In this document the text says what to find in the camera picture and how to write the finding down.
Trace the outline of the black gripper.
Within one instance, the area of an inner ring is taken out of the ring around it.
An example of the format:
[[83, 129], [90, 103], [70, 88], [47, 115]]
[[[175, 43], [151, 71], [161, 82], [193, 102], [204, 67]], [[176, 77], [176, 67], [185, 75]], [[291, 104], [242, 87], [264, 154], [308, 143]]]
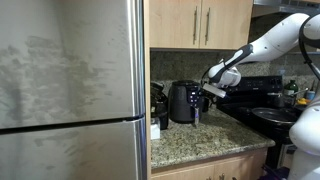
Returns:
[[202, 111], [207, 112], [209, 108], [216, 103], [216, 96], [205, 89], [201, 89], [200, 95], [203, 98]]

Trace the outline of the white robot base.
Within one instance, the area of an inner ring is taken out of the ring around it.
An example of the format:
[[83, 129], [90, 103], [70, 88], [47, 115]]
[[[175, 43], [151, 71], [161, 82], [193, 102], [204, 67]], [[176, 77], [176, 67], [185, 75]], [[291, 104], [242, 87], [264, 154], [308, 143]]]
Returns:
[[297, 147], [288, 180], [320, 180], [320, 102], [314, 99], [290, 128]]

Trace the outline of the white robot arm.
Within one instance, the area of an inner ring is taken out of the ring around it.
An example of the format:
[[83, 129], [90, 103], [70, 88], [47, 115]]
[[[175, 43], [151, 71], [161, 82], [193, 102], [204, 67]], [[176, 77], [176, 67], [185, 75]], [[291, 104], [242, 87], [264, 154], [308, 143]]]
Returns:
[[283, 19], [257, 40], [239, 48], [228, 60], [220, 60], [217, 65], [209, 68], [209, 82], [204, 83], [202, 88], [225, 98], [226, 92], [222, 88], [236, 86], [241, 80], [241, 74], [236, 68], [238, 64], [271, 61], [296, 46], [300, 47], [305, 63], [320, 78], [319, 68], [308, 56], [306, 45], [320, 47], [320, 14], [309, 16], [295, 13]]

